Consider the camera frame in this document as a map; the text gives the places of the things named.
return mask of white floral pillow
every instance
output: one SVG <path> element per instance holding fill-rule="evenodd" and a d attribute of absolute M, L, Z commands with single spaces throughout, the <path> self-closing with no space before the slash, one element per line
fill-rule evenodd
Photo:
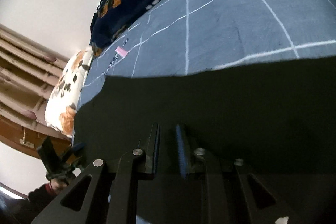
<path fill-rule="evenodd" d="M 92 57 L 92 49 L 87 47 L 70 58 L 46 107 L 44 118 L 47 125 L 68 137 L 73 133 L 77 103 Z"/>

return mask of red sleeve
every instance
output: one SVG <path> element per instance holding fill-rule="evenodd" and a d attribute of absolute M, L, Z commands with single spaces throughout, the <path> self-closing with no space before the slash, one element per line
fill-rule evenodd
<path fill-rule="evenodd" d="M 11 200 L 7 209 L 20 224 L 29 224 L 55 198 L 49 184 L 44 184 L 28 194 L 27 199 Z"/>

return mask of bolt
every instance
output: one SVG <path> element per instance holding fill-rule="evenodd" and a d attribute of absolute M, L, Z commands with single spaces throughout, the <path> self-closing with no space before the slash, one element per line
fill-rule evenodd
<path fill-rule="evenodd" d="M 205 154 L 205 149 L 204 148 L 196 148 L 194 150 L 195 155 L 204 155 Z"/>
<path fill-rule="evenodd" d="M 134 156 L 139 156 L 141 154 L 142 154 L 142 149 L 136 148 L 136 149 L 133 150 L 133 155 Z"/>
<path fill-rule="evenodd" d="M 101 160 L 101 159 L 96 159 L 96 160 L 94 160 L 93 165 L 94 165 L 95 167 L 99 167 L 99 166 L 102 166 L 103 163 L 104 163 L 103 160 Z"/>

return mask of black metal bracket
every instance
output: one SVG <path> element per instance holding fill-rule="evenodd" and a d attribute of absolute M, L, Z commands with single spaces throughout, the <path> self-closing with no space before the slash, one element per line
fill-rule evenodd
<path fill-rule="evenodd" d="M 125 152 L 118 161 L 115 174 L 108 174 L 106 163 L 96 159 L 34 219 L 32 224 L 135 224 L 138 180 L 154 178 L 159 144 L 160 127 L 154 123 L 146 151 L 135 148 Z M 56 153 L 51 154 L 57 161 Z M 58 165 L 48 165 L 50 171 L 57 167 Z"/>
<path fill-rule="evenodd" d="M 280 218 L 289 219 L 289 223 L 303 223 L 284 199 L 242 159 L 230 162 L 218 158 L 199 147 L 182 126 L 176 126 L 176 136 L 182 177 L 201 177 L 205 184 L 204 223 L 260 224 L 275 223 Z"/>

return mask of metal screw head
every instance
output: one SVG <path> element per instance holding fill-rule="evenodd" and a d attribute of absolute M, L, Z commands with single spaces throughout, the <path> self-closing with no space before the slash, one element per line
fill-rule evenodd
<path fill-rule="evenodd" d="M 204 148 L 196 148 L 194 150 L 195 155 L 204 155 L 205 154 L 205 149 Z"/>
<path fill-rule="evenodd" d="M 99 167 L 99 166 L 102 166 L 103 163 L 104 163 L 103 160 L 101 160 L 101 159 L 96 159 L 96 160 L 94 160 L 93 165 L 94 165 L 95 167 Z"/>
<path fill-rule="evenodd" d="M 142 149 L 140 149 L 140 148 L 135 148 L 134 150 L 133 150 L 133 155 L 134 156 L 139 156 L 139 155 L 141 155 L 142 154 Z"/>
<path fill-rule="evenodd" d="M 243 166 L 244 165 L 244 160 L 243 159 L 236 159 L 235 162 L 234 162 L 234 165 Z"/>

